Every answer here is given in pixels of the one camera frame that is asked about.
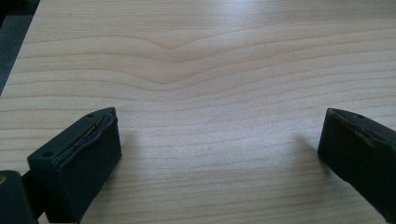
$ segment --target clamp jaw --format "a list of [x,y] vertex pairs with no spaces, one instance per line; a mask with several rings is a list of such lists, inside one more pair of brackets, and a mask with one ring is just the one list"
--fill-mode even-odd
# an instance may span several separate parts
[[396,222],[396,132],[362,115],[329,108],[318,155],[387,222]]
[[0,223],[79,223],[121,157],[114,107],[88,114],[28,157],[30,171],[0,172]]

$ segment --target black rubber pad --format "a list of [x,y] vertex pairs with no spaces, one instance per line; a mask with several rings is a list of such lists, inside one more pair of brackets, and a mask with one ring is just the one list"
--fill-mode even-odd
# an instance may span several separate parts
[[387,222],[396,221],[396,132],[362,115],[328,109],[318,155]]
[[115,108],[93,112],[28,157],[49,222],[80,222],[121,157]]

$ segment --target black plastic part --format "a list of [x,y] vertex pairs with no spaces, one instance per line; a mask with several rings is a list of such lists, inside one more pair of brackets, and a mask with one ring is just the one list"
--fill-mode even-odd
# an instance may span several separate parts
[[0,223],[37,224],[21,176],[15,171],[0,171]]
[[23,185],[29,199],[30,207],[35,218],[39,218],[45,209],[46,191],[44,183],[37,182],[32,176],[32,171],[28,171],[22,177]]
[[121,157],[117,121],[114,107],[93,112],[28,157],[49,222],[81,221]]
[[329,108],[318,155],[387,222],[396,221],[396,132],[362,115]]

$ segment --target light wood surface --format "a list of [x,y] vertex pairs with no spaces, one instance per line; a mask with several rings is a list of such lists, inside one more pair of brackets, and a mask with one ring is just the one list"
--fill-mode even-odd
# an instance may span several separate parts
[[123,157],[82,223],[384,223],[316,150],[328,107],[396,129],[395,19],[382,0],[41,0],[0,169],[115,106]]

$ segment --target wooden table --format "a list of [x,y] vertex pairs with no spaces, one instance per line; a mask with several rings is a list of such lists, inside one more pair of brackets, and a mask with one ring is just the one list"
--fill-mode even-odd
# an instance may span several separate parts
[[115,106],[123,157],[82,223],[383,223],[316,150],[328,107],[396,128],[395,12],[41,0],[0,100],[0,169],[25,173],[34,150]]

